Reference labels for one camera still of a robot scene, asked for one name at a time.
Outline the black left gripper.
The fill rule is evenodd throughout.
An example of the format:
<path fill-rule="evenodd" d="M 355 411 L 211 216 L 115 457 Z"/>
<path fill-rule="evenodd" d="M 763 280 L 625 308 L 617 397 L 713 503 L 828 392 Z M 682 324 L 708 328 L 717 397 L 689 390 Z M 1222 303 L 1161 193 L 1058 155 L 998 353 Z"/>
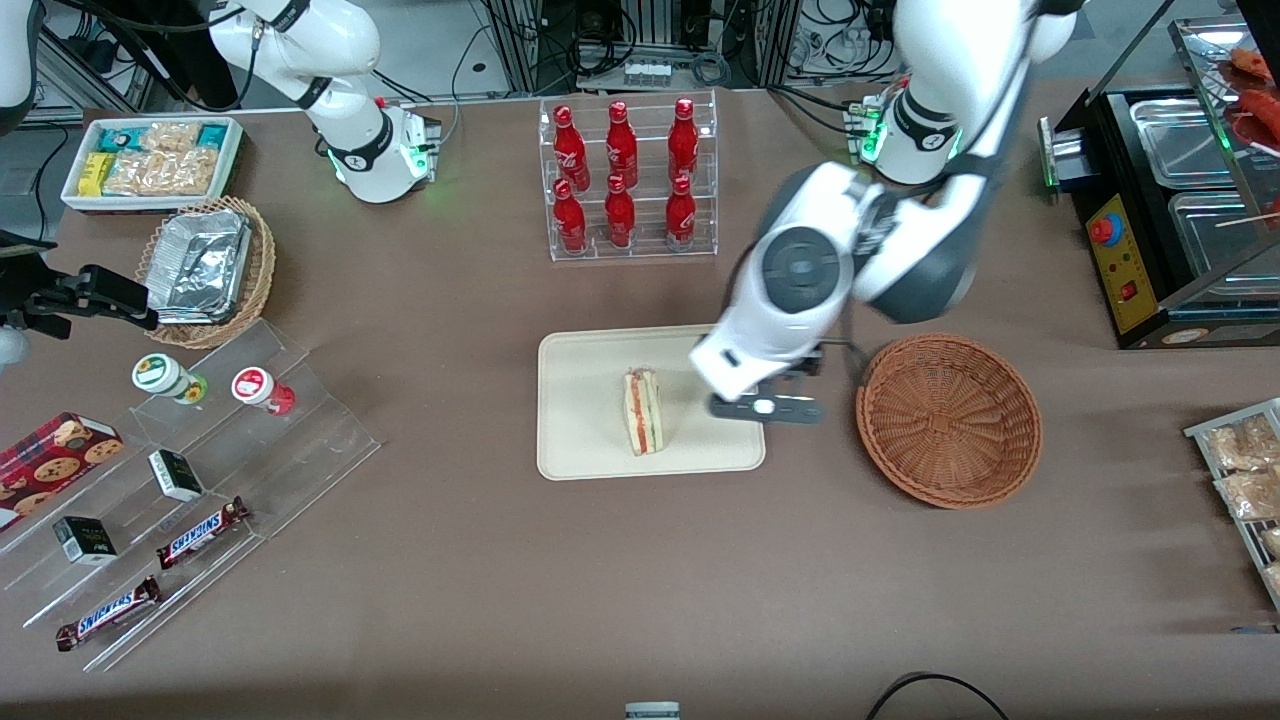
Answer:
<path fill-rule="evenodd" d="M 806 378 L 817 377 L 824 366 L 823 343 L 818 343 L 806 352 L 795 357 L 785 369 L 768 378 L 771 386 L 795 384 L 800 386 Z"/>

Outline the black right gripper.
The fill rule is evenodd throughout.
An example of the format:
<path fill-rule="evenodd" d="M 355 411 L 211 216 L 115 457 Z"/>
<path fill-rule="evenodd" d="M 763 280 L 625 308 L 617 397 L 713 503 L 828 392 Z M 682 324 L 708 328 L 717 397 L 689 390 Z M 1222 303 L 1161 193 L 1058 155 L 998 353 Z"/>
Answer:
<path fill-rule="evenodd" d="M 82 266 L 77 274 L 60 279 L 60 290 L 65 296 L 64 313 L 109 316 L 142 331 L 155 331 L 159 325 L 156 311 L 148 306 L 148 290 L 105 266 Z M 67 338 L 67 319 L 59 307 L 50 307 L 37 293 L 14 284 L 1 287 L 1 327 Z"/>

